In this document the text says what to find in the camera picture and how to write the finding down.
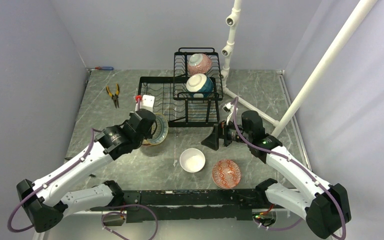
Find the yellow sun pattern bowl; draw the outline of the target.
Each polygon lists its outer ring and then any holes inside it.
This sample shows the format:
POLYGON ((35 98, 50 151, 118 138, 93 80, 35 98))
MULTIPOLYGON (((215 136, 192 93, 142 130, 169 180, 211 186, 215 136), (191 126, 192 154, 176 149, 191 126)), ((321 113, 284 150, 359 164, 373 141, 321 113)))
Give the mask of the yellow sun pattern bowl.
POLYGON ((155 113, 156 123, 152 126, 152 137, 142 142, 143 146, 156 146, 161 144, 167 137, 169 131, 169 122, 160 113, 155 113))

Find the black wire dish rack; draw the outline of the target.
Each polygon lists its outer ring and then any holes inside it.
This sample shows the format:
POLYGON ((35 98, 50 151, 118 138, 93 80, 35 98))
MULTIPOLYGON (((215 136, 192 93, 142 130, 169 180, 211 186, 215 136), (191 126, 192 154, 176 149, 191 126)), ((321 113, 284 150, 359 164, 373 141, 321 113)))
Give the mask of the black wire dish rack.
POLYGON ((219 104, 223 100, 219 54, 213 47, 180 47, 173 57, 172 76, 142 76, 137 94, 155 98, 153 111, 162 114, 170 128, 212 127, 220 121, 219 104), (210 92, 191 92, 188 61, 193 54, 210 59, 206 76, 212 81, 210 92))

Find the teal white bowl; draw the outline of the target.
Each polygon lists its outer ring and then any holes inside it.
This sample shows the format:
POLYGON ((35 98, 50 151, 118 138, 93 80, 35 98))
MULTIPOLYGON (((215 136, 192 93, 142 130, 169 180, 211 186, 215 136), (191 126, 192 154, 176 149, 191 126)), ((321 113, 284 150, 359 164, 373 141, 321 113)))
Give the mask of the teal white bowl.
POLYGON ((213 93, 214 84, 207 75, 197 73, 187 80, 186 90, 192 98, 207 98, 213 93))

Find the pink floral bowl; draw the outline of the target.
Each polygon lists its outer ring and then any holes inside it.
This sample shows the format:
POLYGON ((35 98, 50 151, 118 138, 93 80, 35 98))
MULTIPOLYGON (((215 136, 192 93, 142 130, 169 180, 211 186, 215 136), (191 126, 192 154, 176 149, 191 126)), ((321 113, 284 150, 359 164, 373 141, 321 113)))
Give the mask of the pink floral bowl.
POLYGON ((212 61, 204 53, 195 53, 187 61, 187 70, 191 76, 195 74, 206 74, 211 67, 212 61))

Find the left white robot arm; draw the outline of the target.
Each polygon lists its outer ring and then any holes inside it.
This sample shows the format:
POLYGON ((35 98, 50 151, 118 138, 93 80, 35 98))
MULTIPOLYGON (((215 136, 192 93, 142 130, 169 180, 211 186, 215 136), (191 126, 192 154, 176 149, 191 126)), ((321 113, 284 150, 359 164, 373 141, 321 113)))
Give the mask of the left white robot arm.
POLYGON ((16 208, 24 209, 37 233, 46 232, 63 218, 83 210, 121 208, 125 202, 124 192, 114 180, 78 191, 74 186, 122 155, 140 148, 143 141, 152 136, 155 122, 153 112, 140 109, 130 112, 129 119, 120 125, 92 129, 87 147, 71 160, 42 178, 24 179, 17 184, 20 204, 16 208))

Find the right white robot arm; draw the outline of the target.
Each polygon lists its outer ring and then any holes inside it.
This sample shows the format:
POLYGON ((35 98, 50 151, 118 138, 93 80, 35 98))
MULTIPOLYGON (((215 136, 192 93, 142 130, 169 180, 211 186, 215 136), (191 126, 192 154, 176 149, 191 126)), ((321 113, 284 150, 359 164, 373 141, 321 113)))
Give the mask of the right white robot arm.
POLYGON ((276 137, 266 133, 256 111, 243 112, 239 125, 225 120, 214 124, 201 144, 216 151, 220 140, 225 147, 232 142, 246 144, 254 157, 277 170, 296 187, 294 191, 272 178, 266 179, 255 187, 255 200, 260 207, 274 204, 291 211, 321 239, 332 236, 343 240, 346 237, 346 224, 352 216, 345 187, 329 183, 296 160, 276 137))

